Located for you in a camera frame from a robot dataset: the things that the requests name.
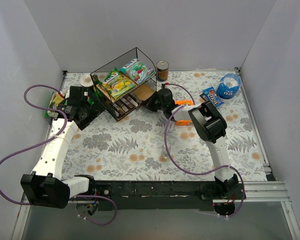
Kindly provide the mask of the purple M&M's candy bag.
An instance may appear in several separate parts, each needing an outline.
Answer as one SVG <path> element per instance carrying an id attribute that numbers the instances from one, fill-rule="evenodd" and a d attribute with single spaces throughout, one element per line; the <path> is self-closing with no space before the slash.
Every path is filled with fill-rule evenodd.
<path id="1" fill-rule="evenodd" d="M 140 100 L 139 98 L 138 98 L 138 96 L 134 93 L 134 92 L 132 92 L 132 93 L 130 93 L 129 94 L 129 96 L 140 106 L 141 104 L 142 104 L 142 100 Z"/>

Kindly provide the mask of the brown purple chocolate bar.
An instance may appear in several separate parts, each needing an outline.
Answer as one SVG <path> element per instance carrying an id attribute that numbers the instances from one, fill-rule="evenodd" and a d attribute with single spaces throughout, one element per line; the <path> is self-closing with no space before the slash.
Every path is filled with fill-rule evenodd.
<path id="1" fill-rule="evenodd" d="M 125 112 L 123 111 L 123 109 L 120 106 L 118 106 L 116 103 L 113 104 L 113 107 L 114 107 L 114 109 L 116 111 L 116 115 L 119 118 L 121 118 L 122 116 L 125 115 Z"/>

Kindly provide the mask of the brown chocolate bar wrapper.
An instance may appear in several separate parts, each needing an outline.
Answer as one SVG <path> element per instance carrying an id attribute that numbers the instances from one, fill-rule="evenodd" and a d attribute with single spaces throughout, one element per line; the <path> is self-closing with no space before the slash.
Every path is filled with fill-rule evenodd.
<path id="1" fill-rule="evenodd" d="M 125 98 L 119 100 L 120 107 L 127 113 L 136 109 L 136 106 Z"/>

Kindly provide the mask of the teal Fox's candy bag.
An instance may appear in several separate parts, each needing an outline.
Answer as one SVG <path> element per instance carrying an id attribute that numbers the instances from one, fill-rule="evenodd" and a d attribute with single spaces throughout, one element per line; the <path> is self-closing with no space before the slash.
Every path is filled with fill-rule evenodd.
<path id="1" fill-rule="evenodd" d="M 143 84 L 155 75 L 155 70 L 145 65 L 138 58 L 134 58 L 126 63 L 120 68 L 120 71 L 138 85 Z"/>

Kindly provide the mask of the green Fox's candy bag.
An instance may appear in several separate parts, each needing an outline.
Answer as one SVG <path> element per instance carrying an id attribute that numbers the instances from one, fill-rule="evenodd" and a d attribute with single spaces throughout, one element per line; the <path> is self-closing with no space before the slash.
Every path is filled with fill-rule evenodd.
<path id="1" fill-rule="evenodd" d="M 119 71 L 116 67 L 108 73 L 101 85 L 115 100 L 137 86 L 135 82 Z"/>

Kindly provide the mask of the blue M&M's candy bag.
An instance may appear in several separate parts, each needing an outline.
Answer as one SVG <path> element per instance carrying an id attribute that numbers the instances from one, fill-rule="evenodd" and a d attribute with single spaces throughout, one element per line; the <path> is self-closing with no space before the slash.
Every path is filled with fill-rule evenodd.
<path id="1" fill-rule="evenodd" d="M 224 104 L 224 102 L 217 96 L 215 89 L 211 86 L 202 91 L 200 97 L 204 100 L 204 102 L 211 102 L 214 107 L 220 107 Z"/>

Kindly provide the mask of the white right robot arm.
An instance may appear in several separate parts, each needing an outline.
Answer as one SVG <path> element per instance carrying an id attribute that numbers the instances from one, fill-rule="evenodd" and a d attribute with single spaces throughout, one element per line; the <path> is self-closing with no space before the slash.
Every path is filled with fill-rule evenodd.
<path id="1" fill-rule="evenodd" d="M 162 111 L 167 118 L 164 128 L 164 149 L 171 162 L 182 172 L 193 176 L 205 176 L 214 173 L 216 187 L 212 190 L 222 198 L 232 197 L 238 189 L 239 172 L 230 165 L 226 147 L 227 123 L 211 101 L 197 105 L 176 104 L 170 89 L 162 88 L 154 92 L 144 103 L 152 111 Z M 201 140 L 209 149 L 214 169 L 195 173 L 180 167 L 173 159 L 167 142 L 167 133 L 171 121 L 190 120 Z"/>

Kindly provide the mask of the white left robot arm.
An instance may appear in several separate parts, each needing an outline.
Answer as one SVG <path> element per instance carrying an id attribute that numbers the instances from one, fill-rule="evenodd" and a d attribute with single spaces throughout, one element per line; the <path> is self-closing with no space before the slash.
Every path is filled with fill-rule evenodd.
<path id="1" fill-rule="evenodd" d="M 105 107 L 89 87 L 72 86 L 66 94 L 58 91 L 56 96 L 61 102 L 45 108 L 52 118 L 48 140 L 37 164 L 22 176 L 20 184 L 31 205 L 63 209 L 80 194 L 96 195 L 92 176 L 63 180 L 62 168 L 77 130 L 84 130 Z"/>

